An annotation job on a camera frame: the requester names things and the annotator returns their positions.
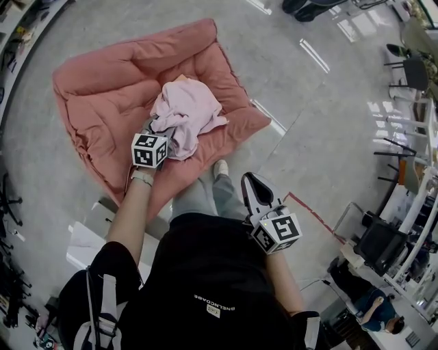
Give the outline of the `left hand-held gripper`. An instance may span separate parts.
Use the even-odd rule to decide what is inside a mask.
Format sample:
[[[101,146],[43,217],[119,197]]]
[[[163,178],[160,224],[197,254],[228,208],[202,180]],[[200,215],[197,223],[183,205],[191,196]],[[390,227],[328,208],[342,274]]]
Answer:
[[[132,163],[137,167],[161,170],[168,158],[175,127],[165,131],[154,131],[151,127],[153,119],[149,118],[139,133],[136,133],[131,143]]]

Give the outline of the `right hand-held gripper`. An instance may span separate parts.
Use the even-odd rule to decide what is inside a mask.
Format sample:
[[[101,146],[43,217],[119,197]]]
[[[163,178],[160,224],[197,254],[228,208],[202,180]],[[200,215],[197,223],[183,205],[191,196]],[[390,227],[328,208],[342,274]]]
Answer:
[[[248,226],[248,235],[265,254],[285,250],[302,237],[296,214],[283,204],[273,183],[247,172],[242,176],[241,188],[248,210],[244,222]]]

